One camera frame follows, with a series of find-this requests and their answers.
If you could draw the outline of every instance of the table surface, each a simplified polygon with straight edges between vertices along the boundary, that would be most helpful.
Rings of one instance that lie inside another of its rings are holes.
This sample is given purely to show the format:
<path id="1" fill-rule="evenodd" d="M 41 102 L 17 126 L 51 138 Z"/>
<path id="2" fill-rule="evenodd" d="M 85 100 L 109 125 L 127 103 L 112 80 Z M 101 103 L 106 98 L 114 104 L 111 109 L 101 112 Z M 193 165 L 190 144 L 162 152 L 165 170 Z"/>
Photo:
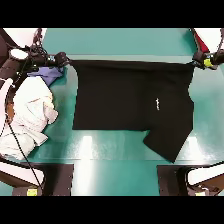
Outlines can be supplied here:
<path id="1" fill-rule="evenodd" d="M 188 62 L 196 46 L 188 29 L 48 28 L 48 53 L 73 59 Z M 29 156 L 32 162 L 74 163 L 72 195 L 159 195 L 156 166 L 170 164 L 147 148 L 145 132 L 73 131 L 78 79 L 66 75 L 51 90 L 59 117 L 44 133 L 49 139 Z M 212 164 L 224 159 L 224 80 L 221 69 L 196 70 L 190 87 L 195 102 L 194 130 L 175 164 Z M 0 184 L 0 195 L 12 188 Z"/>

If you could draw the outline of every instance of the wire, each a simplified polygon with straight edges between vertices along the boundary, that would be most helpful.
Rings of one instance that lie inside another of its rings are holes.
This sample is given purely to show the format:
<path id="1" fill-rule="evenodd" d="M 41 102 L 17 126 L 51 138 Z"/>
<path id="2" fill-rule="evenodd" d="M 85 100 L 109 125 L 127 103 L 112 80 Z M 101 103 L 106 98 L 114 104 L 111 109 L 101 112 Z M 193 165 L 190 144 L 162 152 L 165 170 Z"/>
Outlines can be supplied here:
<path id="1" fill-rule="evenodd" d="M 7 119 L 6 119 L 6 121 L 7 121 L 8 125 L 9 125 L 9 128 L 10 128 L 10 130 L 11 130 L 11 132 L 12 132 L 12 134 L 13 134 L 15 140 L 16 140 L 16 143 L 17 143 L 17 145 L 18 145 L 18 147 L 19 147 L 20 152 L 22 153 L 22 155 L 23 155 L 23 157 L 25 158 L 26 162 L 28 163 L 30 169 L 32 170 L 32 172 L 33 172 L 33 174 L 34 174 L 34 176 L 35 176 L 35 178 L 36 178 L 36 180 L 37 180 L 37 183 L 38 183 L 38 185 L 39 185 L 39 187 L 40 187 L 40 189 L 41 189 L 41 191 L 42 191 L 42 194 L 43 194 L 43 188 L 42 188 L 42 186 L 41 186 L 41 184 L 40 184 L 40 182 L 39 182 L 39 180 L 38 180 L 38 178 L 37 178 L 36 173 L 35 173 L 34 170 L 33 170 L 33 167 L 31 166 L 29 160 L 27 159 L 26 155 L 24 154 L 24 152 L 23 152 L 23 150 L 22 150 L 22 148 L 21 148 L 21 146 L 20 146 L 20 144 L 19 144 L 19 141 L 18 141 L 18 139 L 17 139 L 17 137 L 16 137 L 16 135 L 15 135 L 13 129 L 12 129 L 11 124 L 10 124 L 8 114 L 7 114 Z"/>

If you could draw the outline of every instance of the dark blue garment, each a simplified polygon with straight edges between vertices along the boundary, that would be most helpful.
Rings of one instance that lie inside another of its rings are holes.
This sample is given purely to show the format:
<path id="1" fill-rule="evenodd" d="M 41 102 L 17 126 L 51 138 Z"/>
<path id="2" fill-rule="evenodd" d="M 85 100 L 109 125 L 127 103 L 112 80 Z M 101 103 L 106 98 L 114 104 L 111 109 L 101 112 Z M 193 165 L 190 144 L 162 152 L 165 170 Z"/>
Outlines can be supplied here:
<path id="1" fill-rule="evenodd" d="M 55 68 L 55 67 L 54 68 L 41 67 L 39 68 L 38 72 L 31 72 L 31 73 L 28 73 L 27 75 L 30 77 L 41 76 L 41 78 L 44 80 L 46 85 L 50 86 L 51 83 L 55 81 L 55 79 L 63 75 L 64 68 L 60 68 L 60 71 L 58 71 L 58 68 Z"/>

